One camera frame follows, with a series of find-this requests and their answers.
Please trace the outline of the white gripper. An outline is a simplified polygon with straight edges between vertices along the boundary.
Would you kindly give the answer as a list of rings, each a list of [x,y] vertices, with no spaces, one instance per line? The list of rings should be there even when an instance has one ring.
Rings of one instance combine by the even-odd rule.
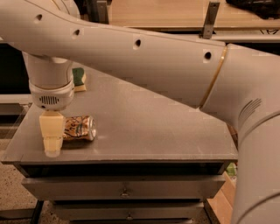
[[[45,111],[39,116],[45,154],[55,158],[60,154],[63,144],[66,118],[57,111],[64,110],[74,98],[74,82],[71,80],[63,87],[44,89],[29,82],[32,101]]]

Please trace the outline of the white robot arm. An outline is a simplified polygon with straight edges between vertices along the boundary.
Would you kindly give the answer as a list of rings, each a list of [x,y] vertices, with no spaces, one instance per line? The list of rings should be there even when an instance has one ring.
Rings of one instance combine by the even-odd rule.
[[[62,0],[0,0],[0,34],[23,52],[34,103],[74,98],[72,62],[200,109],[238,132],[232,224],[279,224],[280,57],[247,47],[110,24],[67,12]]]

